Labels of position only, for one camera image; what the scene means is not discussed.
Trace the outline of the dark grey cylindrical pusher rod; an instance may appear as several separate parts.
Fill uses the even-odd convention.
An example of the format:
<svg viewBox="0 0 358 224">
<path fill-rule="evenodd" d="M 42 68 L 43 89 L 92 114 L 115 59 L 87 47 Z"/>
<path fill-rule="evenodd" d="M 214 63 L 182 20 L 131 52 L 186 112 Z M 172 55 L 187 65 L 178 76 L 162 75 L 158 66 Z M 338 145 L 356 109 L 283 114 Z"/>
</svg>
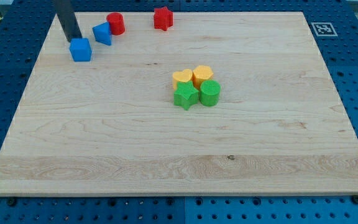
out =
<svg viewBox="0 0 358 224">
<path fill-rule="evenodd" d="M 66 40 L 82 38 L 74 8 L 70 0 L 52 0 Z"/>
</svg>

